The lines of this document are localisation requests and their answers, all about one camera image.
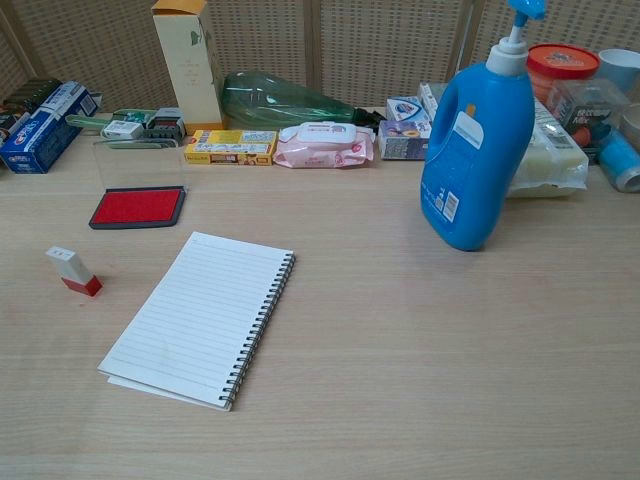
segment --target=yellow box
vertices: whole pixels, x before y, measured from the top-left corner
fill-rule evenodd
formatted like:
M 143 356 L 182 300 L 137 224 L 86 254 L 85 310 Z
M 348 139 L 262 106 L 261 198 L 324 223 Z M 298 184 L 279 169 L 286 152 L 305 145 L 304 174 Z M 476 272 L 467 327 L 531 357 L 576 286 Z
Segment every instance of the yellow box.
M 184 158 L 199 165 L 271 165 L 277 139 L 278 132 L 196 130 Z
M 224 77 L 206 0 L 158 0 L 152 11 L 187 134 L 222 130 L 219 96 Z

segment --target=green plastic bottle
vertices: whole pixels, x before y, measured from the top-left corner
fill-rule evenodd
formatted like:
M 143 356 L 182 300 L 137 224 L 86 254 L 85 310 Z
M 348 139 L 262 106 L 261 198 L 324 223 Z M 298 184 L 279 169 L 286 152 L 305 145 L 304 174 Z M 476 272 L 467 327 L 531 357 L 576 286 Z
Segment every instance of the green plastic bottle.
M 377 129 L 384 117 L 258 71 L 227 75 L 222 109 L 249 128 L 285 128 L 304 122 L 354 123 Z

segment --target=bottle label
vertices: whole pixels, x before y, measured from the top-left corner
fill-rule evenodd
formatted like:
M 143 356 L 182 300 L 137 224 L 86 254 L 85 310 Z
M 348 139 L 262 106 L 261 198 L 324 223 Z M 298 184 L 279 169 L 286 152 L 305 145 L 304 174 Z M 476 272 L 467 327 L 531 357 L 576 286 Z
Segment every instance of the bottle label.
M 480 150 L 484 141 L 484 131 L 477 120 L 460 111 L 458 112 L 456 123 L 453 125 L 453 131 L 473 145 L 474 148 Z

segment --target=blue plastic bottle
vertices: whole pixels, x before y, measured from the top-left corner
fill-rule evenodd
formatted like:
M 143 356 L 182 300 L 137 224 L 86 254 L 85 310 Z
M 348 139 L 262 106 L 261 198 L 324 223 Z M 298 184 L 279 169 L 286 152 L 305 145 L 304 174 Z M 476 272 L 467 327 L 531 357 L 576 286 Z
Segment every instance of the blue plastic bottle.
M 510 0 L 516 20 L 486 64 L 458 73 L 438 105 L 422 173 L 422 211 L 460 250 L 491 235 L 531 139 L 534 103 L 521 30 L 544 16 L 544 0 Z

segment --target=orange lid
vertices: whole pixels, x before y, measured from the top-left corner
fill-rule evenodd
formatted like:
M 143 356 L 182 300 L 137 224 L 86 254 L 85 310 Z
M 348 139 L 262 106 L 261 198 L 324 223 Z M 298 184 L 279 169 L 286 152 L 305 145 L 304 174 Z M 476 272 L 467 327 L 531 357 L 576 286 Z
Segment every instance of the orange lid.
M 600 59 L 588 50 L 555 43 L 534 45 L 527 59 L 529 70 L 563 80 L 589 78 L 599 66 Z

